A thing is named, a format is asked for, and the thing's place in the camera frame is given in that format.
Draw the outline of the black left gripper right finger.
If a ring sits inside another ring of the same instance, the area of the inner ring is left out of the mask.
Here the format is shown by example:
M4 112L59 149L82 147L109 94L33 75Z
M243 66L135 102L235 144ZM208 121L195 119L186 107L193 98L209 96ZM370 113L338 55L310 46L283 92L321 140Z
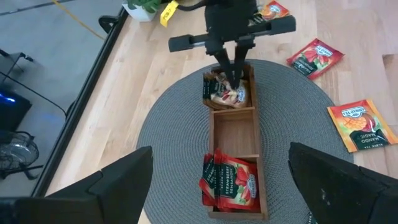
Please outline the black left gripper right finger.
M299 142L289 169L318 224L398 224L398 179Z

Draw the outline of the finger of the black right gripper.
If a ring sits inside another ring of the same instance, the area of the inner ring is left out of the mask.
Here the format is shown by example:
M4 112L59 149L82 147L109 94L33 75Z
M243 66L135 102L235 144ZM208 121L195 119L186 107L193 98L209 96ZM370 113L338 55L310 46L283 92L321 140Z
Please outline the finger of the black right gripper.
M239 81L241 79L244 61L248 50L247 45L244 44L237 44L235 47L233 89L237 89L239 87Z
M218 49L215 52L214 57L217 59L218 63L220 64L221 69L225 72L226 77L231 86L231 89L234 89L234 74L226 49Z

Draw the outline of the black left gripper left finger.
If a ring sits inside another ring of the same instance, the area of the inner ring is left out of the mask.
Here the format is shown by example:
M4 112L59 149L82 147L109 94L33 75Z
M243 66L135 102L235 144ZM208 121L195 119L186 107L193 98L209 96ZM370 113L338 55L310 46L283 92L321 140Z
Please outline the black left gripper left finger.
M141 147L47 198L56 224L137 224L153 174L153 150Z

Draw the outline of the wooden three-compartment tea box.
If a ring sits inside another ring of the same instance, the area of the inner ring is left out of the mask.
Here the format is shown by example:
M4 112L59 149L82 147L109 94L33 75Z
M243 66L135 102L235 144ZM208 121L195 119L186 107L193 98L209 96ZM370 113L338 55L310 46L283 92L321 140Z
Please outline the wooden three-compartment tea box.
M220 68L213 68L210 72L214 75L223 75L226 78ZM241 80L248 84L247 107L232 108L213 102L215 109L209 108L209 152L204 156L203 166L204 162L208 160L208 154L214 154L217 149L223 154L255 164L257 167L257 191L260 210L258 212L249 210L222 212L215 205L207 206L208 214L211 218L226 220L267 220L267 196L259 129L258 100L252 65L246 64L243 67Z

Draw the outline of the orange mango tea packet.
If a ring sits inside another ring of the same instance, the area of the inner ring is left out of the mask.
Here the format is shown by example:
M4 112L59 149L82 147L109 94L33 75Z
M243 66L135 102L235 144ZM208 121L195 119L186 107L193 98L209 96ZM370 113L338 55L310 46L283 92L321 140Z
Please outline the orange mango tea packet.
M372 100L329 106L327 111L350 153L398 144Z
M287 8L279 4L276 0L272 0L267 4L259 5L254 18L258 21L268 21L289 15L290 12Z

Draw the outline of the yellow paper tag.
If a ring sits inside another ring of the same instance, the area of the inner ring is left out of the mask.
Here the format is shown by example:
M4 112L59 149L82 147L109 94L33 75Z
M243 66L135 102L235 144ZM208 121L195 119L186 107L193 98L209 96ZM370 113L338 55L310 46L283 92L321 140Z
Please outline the yellow paper tag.
M176 0L171 0L165 9L160 14L160 24L164 27L168 26L169 19L173 16L177 10L179 3Z

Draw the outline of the grey round woven placemat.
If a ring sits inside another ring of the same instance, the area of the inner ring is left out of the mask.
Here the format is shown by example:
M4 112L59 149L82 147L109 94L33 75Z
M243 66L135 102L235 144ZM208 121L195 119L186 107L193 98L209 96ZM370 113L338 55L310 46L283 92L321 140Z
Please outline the grey round woven placemat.
M352 161L314 82L278 63L252 60L266 176L269 219L212 219L198 182L208 151L209 111L201 102L201 70L179 80L156 101L137 146L151 146L154 171L144 210L151 224L307 224L308 208L288 166L292 142Z

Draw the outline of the green plant in white pot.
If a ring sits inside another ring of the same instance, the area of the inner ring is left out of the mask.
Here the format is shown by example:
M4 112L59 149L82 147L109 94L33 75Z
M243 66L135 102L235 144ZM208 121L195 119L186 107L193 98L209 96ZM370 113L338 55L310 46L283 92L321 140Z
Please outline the green plant in white pot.
M153 20L162 0L123 0L122 6L127 13L139 22Z

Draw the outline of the black computer case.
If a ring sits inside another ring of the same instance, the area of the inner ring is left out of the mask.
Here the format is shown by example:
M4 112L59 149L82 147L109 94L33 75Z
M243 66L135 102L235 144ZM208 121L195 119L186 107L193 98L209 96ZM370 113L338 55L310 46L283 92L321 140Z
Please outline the black computer case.
M11 91L0 90L0 129L15 131L32 103Z

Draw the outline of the black table edge frame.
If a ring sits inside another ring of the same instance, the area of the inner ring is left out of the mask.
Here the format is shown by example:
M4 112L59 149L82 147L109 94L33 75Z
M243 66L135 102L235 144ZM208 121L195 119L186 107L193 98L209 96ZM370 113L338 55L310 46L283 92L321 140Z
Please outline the black table edge frame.
M79 120L100 78L101 72L104 69L109 55L111 54L111 51L128 17L128 13L124 8L121 8L116 16L119 16L119 22L113 25L111 32L107 34L105 41L97 54L96 60L91 67L88 77L86 78L83 87L79 92L79 95L69 107L63 129L53 147L52 152L49 155L47 162L44 164L43 171L39 175L37 184L31 193L31 196L33 197L43 197L47 193L52 179L59 167L59 164L61 163L62 157L67 150L73 133L78 126Z

